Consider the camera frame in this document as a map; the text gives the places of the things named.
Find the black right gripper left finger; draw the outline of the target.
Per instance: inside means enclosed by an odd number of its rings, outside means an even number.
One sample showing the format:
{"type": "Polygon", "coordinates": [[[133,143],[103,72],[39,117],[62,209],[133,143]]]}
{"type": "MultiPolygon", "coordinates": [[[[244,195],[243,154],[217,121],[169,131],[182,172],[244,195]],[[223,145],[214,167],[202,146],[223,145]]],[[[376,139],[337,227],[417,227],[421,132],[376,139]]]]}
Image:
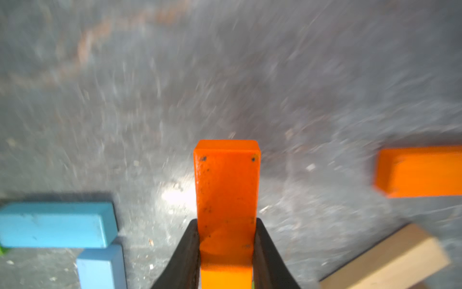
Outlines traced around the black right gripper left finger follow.
{"type": "Polygon", "coordinates": [[[167,267],[151,289],[198,289],[200,279],[200,238],[197,219],[187,226],[167,267]]]}

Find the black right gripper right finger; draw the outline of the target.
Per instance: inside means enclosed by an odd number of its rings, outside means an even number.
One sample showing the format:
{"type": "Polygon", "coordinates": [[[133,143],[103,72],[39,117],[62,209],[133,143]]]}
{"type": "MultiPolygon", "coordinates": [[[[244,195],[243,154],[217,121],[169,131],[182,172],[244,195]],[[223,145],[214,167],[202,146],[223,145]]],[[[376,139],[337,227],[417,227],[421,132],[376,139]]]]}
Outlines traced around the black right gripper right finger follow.
{"type": "Polygon", "coordinates": [[[255,289],[301,289],[260,218],[256,219],[253,280],[255,289]]]}

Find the light blue short block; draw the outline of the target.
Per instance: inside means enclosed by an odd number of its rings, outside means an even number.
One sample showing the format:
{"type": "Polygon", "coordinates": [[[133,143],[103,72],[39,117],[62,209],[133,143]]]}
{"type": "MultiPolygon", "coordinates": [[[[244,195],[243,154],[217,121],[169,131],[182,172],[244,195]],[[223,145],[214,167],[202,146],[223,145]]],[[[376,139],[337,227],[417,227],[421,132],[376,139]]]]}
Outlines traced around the light blue short block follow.
{"type": "Polygon", "coordinates": [[[77,257],[82,289],[126,289],[125,263],[120,244],[103,249],[85,249],[77,257]]]}

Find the red-orange block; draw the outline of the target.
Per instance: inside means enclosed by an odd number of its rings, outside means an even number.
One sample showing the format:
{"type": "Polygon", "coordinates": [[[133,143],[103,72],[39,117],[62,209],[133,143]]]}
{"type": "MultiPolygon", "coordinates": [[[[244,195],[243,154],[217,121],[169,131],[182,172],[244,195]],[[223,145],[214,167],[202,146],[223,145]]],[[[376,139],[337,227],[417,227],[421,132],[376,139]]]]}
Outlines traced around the red-orange block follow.
{"type": "Polygon", "coordinates": [[[204,289],[249,289],[261,167],[255,140],[201,140],[194,149],[204,289]]]}

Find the light blue long block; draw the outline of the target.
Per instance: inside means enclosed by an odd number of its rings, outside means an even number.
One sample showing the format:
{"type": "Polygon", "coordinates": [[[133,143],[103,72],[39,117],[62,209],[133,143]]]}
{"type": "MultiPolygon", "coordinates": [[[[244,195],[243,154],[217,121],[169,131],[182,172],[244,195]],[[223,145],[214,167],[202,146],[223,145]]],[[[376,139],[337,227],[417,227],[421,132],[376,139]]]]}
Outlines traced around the light blue long block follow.
{"type": "Polygon", "coordinates": [[[1,208],[6,248],[106,248],[118,227],[110,202],[12,202],[1,208]]]}

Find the green short block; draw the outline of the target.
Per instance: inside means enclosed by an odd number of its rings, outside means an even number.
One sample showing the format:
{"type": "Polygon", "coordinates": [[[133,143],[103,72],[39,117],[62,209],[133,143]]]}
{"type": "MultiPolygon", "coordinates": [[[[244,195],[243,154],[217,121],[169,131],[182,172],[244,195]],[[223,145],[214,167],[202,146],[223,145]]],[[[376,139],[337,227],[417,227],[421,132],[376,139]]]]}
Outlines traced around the green short block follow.
{"type": "Polygon", "coordinates": [[[0,246],[0,256],[5,255],[9,251],[9,248],[3,248],[0,246]]]}

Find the orange block behind arm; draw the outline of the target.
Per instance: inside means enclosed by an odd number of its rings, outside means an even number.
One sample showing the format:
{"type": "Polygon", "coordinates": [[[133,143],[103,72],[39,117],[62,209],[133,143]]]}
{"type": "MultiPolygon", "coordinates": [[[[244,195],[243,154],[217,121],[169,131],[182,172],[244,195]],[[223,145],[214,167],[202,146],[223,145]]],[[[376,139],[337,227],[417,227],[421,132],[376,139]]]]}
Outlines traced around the orange block behind arm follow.
{"type": "Polygon", "coordinates": [[[460,196],[462,147],[382,149],[374,187],[389,198],[460,196]]]}

